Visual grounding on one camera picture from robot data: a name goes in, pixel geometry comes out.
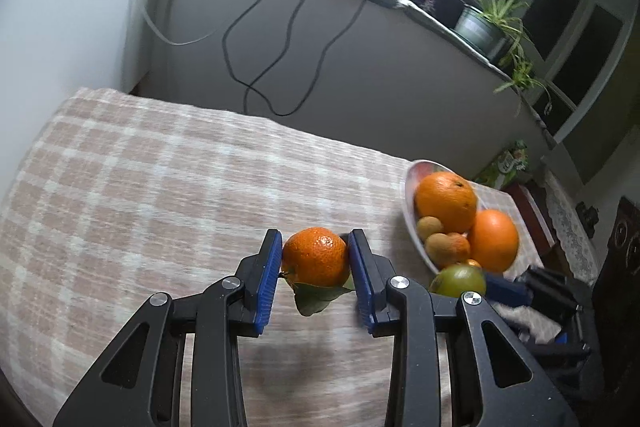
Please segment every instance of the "spider plant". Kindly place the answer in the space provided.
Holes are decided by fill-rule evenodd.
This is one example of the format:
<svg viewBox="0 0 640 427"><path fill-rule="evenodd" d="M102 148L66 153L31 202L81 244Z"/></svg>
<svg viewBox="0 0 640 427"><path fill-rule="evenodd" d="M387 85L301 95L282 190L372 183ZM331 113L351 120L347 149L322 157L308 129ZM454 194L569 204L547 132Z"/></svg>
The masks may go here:
<svg viewBox="0 0 640 427"><path fill-rule="evenodd" d="M546 102L545 110L543 111L545 116L551 112L553 108L551 103L551 93L546 88L546 84L544 82L534 78L531 76L531 70L533 69L533 63L530 60L527 60L521 54L513 54L513 72L511 73L511 80L509 82L505 82L501 86L496 87L494 92L501 92L510 87L516 87L520 91L526 91L527 89L532 89L534 87L541 87L546 92L546 98L548 102Z"/></svg>
<svg viewBox="0 0 640 427"><path fill-rule="evenodd" d="M511 46L500 60L499 66L507 65L520 46L520 41L527 35L522 19L513 13L521 7L528 6L523 0L475 0L479 7L479 16L499 28L511 39Z"/></svg>

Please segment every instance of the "white bowl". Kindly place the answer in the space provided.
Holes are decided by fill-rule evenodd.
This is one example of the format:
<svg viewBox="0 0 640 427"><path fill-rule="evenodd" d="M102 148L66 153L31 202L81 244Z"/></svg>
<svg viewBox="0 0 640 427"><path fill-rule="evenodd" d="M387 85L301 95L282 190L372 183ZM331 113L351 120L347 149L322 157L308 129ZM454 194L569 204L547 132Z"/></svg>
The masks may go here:
<svg viewBox="0 0 640 427"><path fill-rule="evenodd" d="M418 216L415 213L414 194L416 187L418 186L418 184L420 184L420 181L422 181L423 178L426 178L433 172L441 171L453 172L451 169L447 169L444 165L440 165L436 162L431 162L429 160L416 160L408 166L404 174L404 179L400 182L400 194L402 196L402 215L404 216L406 229L409 231L411 240L414 242L415 250L418 251L420 257L422 257L422 260L436 275L440 273L440 270L437 266L435 266L435 264L429 257L429 253L425 250L420 237L418 237L417 229L415 228L415 224L418 221ZM481 203L480 198L478 198L478 209L481 208L484 208L484 205Z"/></svg>

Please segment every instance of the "metal screw head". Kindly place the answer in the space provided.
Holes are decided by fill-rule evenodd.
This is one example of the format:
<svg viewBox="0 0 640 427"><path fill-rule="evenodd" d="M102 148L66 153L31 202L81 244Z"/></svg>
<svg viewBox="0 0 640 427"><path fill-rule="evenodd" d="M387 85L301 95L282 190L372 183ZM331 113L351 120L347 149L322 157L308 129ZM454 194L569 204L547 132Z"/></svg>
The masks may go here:
<svg viewBox="0 0 640 427"><path fill-rule="evenodd" d="M222 287L226 290L233 290L235 288L238 288L239 285L240 280L238 279L238 277L225 277L222 280Z"/></svg>
<svg viewBox="0 0 640 427"><path fill-rule="evenodd" d="M465 299L467 304L471 304L472 306L476 306L482 302L482 296L476 292L464 292L462 298Z"/></svg>
<svg viewBox="0 0 640 427"><path fill-rule="evenodd" d="M398 289L406 288L409 286L409 279L401 275L396 275L395 277L391 277L391 286Z"/></svg>
<svg viewBox="0 0 640 427"><path fill-rule="evenodd" d="M158 292L149 297L149 304L152 306L163 306L169 300L166 293Z"/></svg>

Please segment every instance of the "checkered tablecloth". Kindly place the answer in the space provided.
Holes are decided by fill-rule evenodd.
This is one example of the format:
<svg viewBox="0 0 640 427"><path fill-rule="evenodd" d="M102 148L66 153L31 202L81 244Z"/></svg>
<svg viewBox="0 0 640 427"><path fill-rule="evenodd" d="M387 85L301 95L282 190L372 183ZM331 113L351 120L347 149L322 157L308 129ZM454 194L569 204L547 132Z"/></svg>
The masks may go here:
<svg viewBox="0 0 640 427"><path fill-rule="evenodd" d="M44 426L114 334L156 291L202 292L255 253L266 229L365 230L399 273L431 275L402 221L408 161L263 118L81 89L33 145L0 208L0 366ZM510 275L540 264L507 194ZM241 339L250 425L381 425L391 339L372 339L345 295L305 318L278 282L260 339ZM553 325L515 311L539 337ZM181 424L188 425L190 355Z"/></svg>

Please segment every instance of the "potted plant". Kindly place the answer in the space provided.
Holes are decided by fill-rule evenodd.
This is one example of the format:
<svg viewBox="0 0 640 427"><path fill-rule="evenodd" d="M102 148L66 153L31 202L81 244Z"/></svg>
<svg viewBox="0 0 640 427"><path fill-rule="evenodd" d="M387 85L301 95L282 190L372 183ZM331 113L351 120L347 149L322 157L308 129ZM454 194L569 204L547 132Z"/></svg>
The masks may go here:
<svg viewBox="0 0 640 427"><path fill-rule="evenodd" d="M548 115L552 109L551 103L551 93L546 88L546 84L531 76L531 70L533 69L533 63L522 53L522 47L517 46L516 50L511 54L511 60L513 60L513 71L511 73L511 80L509 82L503 83L501 86L498 86L494 89L494 92L501 92L509 87L515 87L519 91L526 91L527 89L532 89L533 87L542 87L542 89L546 92L546 97L548 102L545 105L544 114ZM518 110L516 111L516 116L520 112L520 105L518 105Z"/></svg>
<svg viewBox="0 0 640 427"><path fill-rule="evenodd" d="M522 0L475 0L479 9L465 4L454 31L491 62L506 65L526 38L522 19L513 12L527 6ZM504 49L510 42L506 53Z"/></svg>

